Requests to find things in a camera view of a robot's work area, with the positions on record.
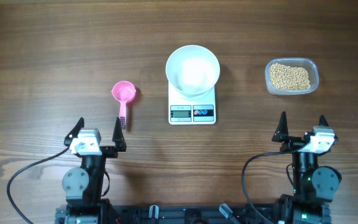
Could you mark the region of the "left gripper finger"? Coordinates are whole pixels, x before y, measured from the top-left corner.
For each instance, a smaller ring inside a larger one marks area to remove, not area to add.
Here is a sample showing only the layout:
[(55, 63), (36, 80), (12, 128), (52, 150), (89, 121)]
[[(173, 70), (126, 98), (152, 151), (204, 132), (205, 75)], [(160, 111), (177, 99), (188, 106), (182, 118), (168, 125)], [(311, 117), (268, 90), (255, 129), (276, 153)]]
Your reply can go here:
[(121, 120), (119, 117), (116, 118), (116, 122), (114, 125), (112, 142), (114, 143), (114, 147), (117, 151), (126, 152), (127, 144), (122, 133)]
[(76, 123), (75, 127), (65, 136), (63, 144), (65, 146), (69, 146), (74, 138), (78, 137), (79, 132), (84, 127), (85, 121), (84, 118), (81, 117), (78, 122)]

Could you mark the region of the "pink plastic scoop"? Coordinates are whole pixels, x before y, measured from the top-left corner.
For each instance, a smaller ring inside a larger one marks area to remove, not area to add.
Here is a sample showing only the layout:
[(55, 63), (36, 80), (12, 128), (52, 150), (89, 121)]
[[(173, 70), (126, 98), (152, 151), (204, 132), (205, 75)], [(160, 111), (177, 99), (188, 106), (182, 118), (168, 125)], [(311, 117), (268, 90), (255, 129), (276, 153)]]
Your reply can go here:
[(121, 121), (121, 128), (125, 129), (127, 122), (127, 104), (135, 98), (136, 88), (129, 81), (119, 81), (113, 86), (111, 93), (120, 103), (119, 119)]

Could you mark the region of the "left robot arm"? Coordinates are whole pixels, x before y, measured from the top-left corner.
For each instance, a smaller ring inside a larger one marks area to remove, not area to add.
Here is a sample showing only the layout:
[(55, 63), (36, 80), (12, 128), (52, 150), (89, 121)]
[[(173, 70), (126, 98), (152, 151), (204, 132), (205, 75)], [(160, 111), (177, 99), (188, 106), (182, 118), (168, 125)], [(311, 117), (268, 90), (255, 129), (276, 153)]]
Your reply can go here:
[(98, 129), (85, 128), (84, 118), (66, 135), (64, 145), (72, 154), (81, 159), (81, 165), (70, 169), (62, 180), (67, 205), (57, 210), (55, 223), (119, 223), (120, 215), (108, 199), (103, 197), (109, 188), (103, 190), (103, 179), (109, 177), (106, 160), (114, 159), (119, 152), (125, 152), (127, 145), (122, 133), (122, 121), (116, 118), (112, 142), (113, 146), (102, 146)]

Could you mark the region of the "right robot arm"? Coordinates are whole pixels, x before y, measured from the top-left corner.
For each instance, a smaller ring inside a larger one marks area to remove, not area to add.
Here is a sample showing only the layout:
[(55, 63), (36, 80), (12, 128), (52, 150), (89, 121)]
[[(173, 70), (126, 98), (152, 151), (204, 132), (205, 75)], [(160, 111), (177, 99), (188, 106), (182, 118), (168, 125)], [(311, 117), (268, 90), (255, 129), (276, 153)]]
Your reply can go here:
[(273, 142), (282, 144), (280, 152), (292, 156), (293, 195), (283, 194), (273, 205), (274, 223), (330, 224), (329, 203), (339, 188), (342, 176), (329, 166), (320, 166), (318, 157), (331, 151), (337, 141), (325, 117), (303, 137), (288, 133), (287, 116), (283, 112)]

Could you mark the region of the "white digital kitchen scale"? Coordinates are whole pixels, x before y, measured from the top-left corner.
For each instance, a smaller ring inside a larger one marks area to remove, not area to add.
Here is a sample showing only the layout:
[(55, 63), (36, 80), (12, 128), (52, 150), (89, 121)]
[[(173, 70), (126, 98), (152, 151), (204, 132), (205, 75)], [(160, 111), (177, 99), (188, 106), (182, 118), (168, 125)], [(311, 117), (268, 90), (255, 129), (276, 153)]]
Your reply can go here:
[(168, 84), (168, 121), (171, 125), (209, 125), (215, 124), (215, 88), (199, 96), (184, 97), (174, 86)]

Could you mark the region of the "white bowl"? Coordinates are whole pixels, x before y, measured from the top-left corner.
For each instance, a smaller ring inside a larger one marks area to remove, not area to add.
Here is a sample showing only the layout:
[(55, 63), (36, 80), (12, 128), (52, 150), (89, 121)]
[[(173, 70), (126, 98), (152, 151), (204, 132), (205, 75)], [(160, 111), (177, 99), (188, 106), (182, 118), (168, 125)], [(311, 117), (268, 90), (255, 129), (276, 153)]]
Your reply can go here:
[(200, 45), (176, 49), (168, 58), (165, 73), (169, 84), (181, 95), (192, 98), (212, 89), (221, 73), (215, 54)]

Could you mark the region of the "pile of soybeans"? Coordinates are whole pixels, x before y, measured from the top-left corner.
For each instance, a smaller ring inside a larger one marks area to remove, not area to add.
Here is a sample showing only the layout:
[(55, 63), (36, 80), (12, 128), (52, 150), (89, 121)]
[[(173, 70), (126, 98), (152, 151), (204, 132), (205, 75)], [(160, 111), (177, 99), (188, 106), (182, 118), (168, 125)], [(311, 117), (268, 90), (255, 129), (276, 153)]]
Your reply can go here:
[(303, 67), (274, 63), (269, 67), (270, 80), (279, 90), (306, 90), (311, 87), (309, 73)]

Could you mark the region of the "clear plastic container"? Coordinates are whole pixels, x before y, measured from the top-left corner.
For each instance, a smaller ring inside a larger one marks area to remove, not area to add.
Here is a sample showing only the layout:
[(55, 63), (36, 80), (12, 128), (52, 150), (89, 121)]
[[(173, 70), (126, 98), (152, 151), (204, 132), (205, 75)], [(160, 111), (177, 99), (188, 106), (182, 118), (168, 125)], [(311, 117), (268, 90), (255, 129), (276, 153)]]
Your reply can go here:
[(265, 67), (265, 81), (272, 95), (304, 95), (319, 87), (319, 73), (310, 59), (276, 58)]

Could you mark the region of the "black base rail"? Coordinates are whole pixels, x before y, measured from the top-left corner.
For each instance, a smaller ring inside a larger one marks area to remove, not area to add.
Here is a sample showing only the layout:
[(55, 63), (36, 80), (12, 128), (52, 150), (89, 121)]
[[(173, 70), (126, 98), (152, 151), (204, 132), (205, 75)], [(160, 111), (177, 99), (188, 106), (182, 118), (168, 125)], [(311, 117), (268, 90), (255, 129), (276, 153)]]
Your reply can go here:
[(286, 196), (271, 204), (232, 207), (113, 206), (107, 200), (97, 205), (67, 205), (56, 209), (55, 223), (331, 223), (328, 204), (311, 204)]

